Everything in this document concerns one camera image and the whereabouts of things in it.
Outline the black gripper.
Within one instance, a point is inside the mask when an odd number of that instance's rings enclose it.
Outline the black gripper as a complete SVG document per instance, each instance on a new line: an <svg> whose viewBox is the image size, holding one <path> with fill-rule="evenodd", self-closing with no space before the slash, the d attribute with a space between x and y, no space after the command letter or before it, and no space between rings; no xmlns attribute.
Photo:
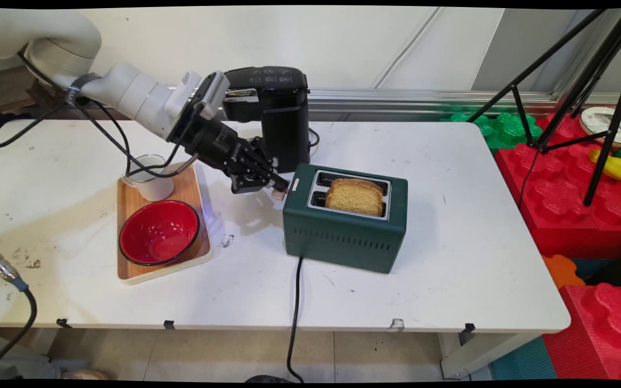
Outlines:
<svg viewBox="0 0 621 388"><path fill-rule="evenodd" d="M290 182L278 175L278 160L262 137L239 137L237 131L217 118L203 118L200 110L184 113L168 135L168 142L183 147L188 155L198 155L199 161L231 177L233 194L262 189L287 191L289 187ZM259 172L261 166L264 174Z"/></svg>

